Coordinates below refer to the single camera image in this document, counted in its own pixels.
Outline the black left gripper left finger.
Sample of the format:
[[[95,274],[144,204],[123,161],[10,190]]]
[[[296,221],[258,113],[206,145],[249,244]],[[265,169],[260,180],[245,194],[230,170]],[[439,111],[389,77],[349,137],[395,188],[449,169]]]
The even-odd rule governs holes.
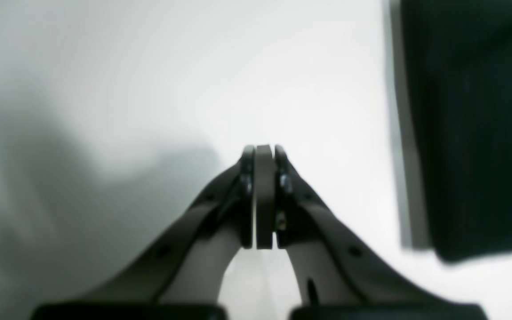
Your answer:
[[[69,302],[45,304],[34,320],[225,320],[226,269],[253,245],[257,149],[204,187],[185,213],[128,267]]]

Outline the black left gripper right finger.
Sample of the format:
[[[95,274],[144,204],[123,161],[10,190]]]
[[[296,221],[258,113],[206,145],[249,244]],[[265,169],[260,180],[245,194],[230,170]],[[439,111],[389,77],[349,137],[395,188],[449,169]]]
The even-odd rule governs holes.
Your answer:
[[[291,320],[485,320],[399,274],[332,213],[280,145],[264,147],[264,248],[284,249],[302,306]]]

